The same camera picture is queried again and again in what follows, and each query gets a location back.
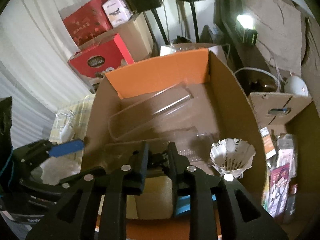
red gift box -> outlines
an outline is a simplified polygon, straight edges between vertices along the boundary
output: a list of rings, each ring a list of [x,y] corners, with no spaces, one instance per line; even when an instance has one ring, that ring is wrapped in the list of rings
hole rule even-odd
[[[127,64],[134,63],[126,45],[117,33],[101,43],[93,45],[69,60],[69,63],[87,77],[97,77],[97,73],[117,69],[125,60]]]
[[[91,0],[63,20],[78,46],[112,29],[112,25],[102,8],[106,1],[108,0]]]

blue tag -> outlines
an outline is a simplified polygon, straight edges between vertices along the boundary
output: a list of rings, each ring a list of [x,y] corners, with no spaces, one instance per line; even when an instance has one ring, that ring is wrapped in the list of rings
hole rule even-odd
[[[49,156],[60,157],[80,151],[82,149],[84,149],[84,142],[82,140],[74,140],[63,144],[54,145],[49,151]]]

orange cardboard flap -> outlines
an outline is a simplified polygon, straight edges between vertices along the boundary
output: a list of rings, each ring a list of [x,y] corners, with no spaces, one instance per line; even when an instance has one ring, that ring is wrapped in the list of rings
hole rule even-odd
[[[180,82],[205,83],[209,80],[208,60],[208,49],[178,52],[118,68],[106,73],[106,77],[119,98],[130,98],[161,91]]]

light bulb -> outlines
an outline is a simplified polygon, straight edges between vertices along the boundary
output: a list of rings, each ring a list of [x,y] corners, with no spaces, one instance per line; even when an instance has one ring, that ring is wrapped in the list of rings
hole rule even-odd
[[[243,28],[253,30],[253,18],[250,15],[239,14],[237,17],[237,20],[242,25]]]

red paper bag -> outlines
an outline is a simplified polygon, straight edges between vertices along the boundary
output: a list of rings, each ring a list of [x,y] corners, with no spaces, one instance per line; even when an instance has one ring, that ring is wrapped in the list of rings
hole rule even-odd
[[[91,0],[63,20],[77,46],[112,29],[102,8],[106,1],[108,0]]]

